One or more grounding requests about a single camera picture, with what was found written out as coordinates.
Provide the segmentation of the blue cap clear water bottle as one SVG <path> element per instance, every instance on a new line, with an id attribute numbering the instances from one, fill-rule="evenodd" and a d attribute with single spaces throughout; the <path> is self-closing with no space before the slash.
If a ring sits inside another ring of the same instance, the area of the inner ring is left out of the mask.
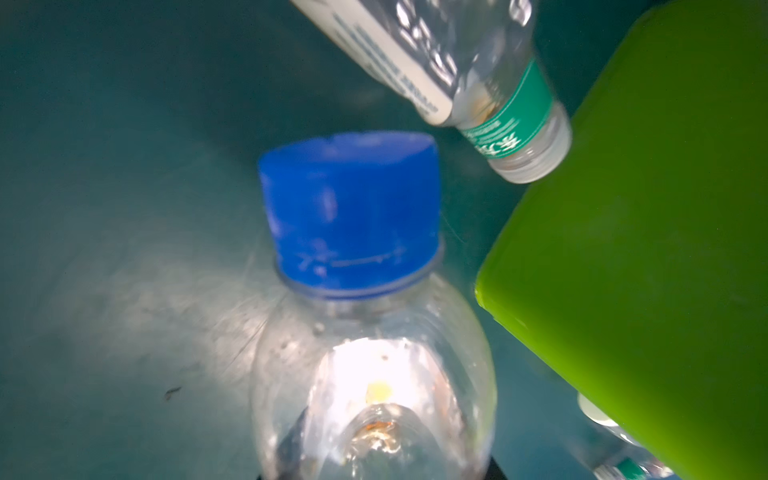
<path id="1" fill-rule="evenodd" d="M 438 272 L 435 140 L 313 138 L 258 168 L 286 289 L 251 367 L 260 477 L 483 478 L 497 383 L 479 320 Z"/>

